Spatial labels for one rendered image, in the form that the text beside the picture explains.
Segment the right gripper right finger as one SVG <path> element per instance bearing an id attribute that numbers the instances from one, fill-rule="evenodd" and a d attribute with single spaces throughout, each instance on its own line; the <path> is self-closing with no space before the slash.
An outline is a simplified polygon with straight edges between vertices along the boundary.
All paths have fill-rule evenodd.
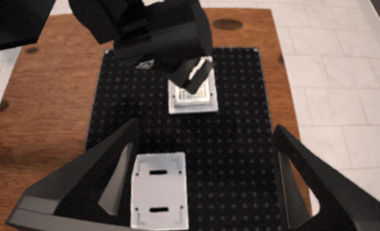
<path id="1" fill-rule="evenodd" d="M 282 124 L 271 137 L 282 231 L 380 231 L 380 201 L 320 159 Z M 312 218 L 291 163 L 318 201 Z M 310 219 L 311 218 L 311 219 Z"/>

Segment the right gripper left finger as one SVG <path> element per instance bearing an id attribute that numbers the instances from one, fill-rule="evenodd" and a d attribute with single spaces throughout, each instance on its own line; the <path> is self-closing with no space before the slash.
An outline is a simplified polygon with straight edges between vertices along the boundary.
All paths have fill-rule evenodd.
<path id="1" fill-rule="evenodd" d="M 138 120 L 132 118 L 104 141 L 26 188 L 15 206 L 121 226 L 139 136 Z M 97 203 L 91 196 L 92 188 L 120 153 L 114 174 Z"/>

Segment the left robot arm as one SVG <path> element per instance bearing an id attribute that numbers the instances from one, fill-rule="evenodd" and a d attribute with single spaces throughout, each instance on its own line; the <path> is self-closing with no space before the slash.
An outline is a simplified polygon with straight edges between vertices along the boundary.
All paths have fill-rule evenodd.
<path id="1" fill-rule="evenodd" d="M 212 30 L 200 0 L 164 0 L 147 6 L 143 0 L 67 1 L 99 45 L 114 41 L 114 55 L 121 64 L 154 69 L 162 62 L 212 54 Z"/>

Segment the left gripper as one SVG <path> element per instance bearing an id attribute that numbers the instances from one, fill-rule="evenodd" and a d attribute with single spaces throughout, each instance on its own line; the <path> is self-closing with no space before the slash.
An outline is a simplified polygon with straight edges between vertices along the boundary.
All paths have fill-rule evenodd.
<path id="1" fill-rule="evenodd" d="M 190 79 L 191 73 L 195 67 L 198 67 L 201 60 L 202 58 L 182 61 L 173 64 L 161 63 L 158 67 L 148 70 L 158 71 L 179 89 L 183 89 L 189 94 L 196 94 L 202 84 L 208 79 L 211 70 L 215 66 L 208 59 L 205 59 L 203 64 L 196 69 Z"/>

